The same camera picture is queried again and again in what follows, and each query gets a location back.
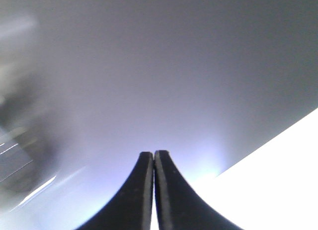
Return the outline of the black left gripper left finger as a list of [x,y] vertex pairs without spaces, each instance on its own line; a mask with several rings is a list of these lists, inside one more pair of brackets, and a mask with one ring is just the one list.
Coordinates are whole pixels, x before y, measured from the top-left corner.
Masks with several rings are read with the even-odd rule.
[[79,230],[149,230],[151,227],[154,158],[141,152],[130,175],[111,198]]

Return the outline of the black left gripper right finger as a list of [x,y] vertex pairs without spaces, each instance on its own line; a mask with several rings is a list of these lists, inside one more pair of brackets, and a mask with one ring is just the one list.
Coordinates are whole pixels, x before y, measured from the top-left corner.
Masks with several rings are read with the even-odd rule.
[[239,230],[183,178],[168,151],[156,151],[155,198],[160,230]]

